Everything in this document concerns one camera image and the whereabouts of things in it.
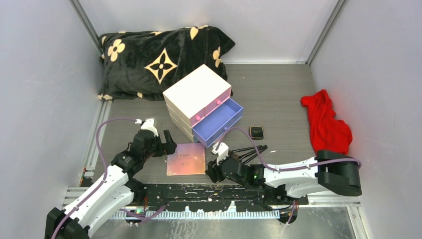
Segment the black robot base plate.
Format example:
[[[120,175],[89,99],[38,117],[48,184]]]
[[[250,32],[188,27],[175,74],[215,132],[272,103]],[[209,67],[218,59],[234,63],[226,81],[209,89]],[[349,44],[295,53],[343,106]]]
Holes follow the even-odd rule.
[[[134,193],[130,206],[141,206],[151,211],[164,207],[170,212],[227,211],[234,203],[237,212],[263,212],[273,207],[289,206],[293,198],[285,188],[242,187],[235,184],[143,184],[128,182]]]

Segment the holographic eyeshadow palette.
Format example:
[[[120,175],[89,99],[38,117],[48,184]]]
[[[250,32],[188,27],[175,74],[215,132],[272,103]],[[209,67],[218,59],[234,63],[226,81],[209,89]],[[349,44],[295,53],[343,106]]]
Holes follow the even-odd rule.
[[[201,143],[178,144],[167,156],[167,176],[203,175],[206,170],[205,147]]]

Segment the white pink drawer organizer box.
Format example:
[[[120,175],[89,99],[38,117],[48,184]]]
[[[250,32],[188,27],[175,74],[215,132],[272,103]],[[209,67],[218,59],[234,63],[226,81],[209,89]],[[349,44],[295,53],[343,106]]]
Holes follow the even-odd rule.
[[[206,65],[164,91],[171,121],[191,142],[199,142],[193,127],[231,98],[231,85]]]

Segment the blue drawer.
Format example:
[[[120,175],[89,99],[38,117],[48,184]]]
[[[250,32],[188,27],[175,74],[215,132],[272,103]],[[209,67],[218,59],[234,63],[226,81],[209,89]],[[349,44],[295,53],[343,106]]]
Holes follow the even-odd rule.
[[[244,108],[231,98],[193,127],[194,137],[209,148],[222,134],[234,126],[243,115]]]

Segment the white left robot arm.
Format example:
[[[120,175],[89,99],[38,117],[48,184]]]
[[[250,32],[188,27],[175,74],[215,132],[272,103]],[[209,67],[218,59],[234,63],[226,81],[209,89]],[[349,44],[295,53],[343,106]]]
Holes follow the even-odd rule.
[[[46,239],[89,239],[114,213],[127,205],[145,202],[146,188],[134,179],[151,157],[174,154],[177,144],[169,130],[166,142],[159,135],[141,129],[126,150],[117,154],[103,176],[64,209],[53,208],[47,215]]]

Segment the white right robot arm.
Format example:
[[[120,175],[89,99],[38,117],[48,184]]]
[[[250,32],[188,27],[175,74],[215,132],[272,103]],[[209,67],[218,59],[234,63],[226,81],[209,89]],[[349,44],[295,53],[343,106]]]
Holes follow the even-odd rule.
[[[208,163],[206,175],[214,182],[225,179],[254,190],[277,189],[277,200],[284,205],[311,193],[331,191],[337,195],[362,195],[361,161],[328,150],[288,164],[251,164],[227,156]]]

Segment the black square compact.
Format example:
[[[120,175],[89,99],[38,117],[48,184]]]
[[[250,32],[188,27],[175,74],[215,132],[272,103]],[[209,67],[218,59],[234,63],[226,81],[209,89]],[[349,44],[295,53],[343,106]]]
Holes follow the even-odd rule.
[[[253,140],[262,140],[264,138],[264,128],[262,126],[250,126],[249,135]]]

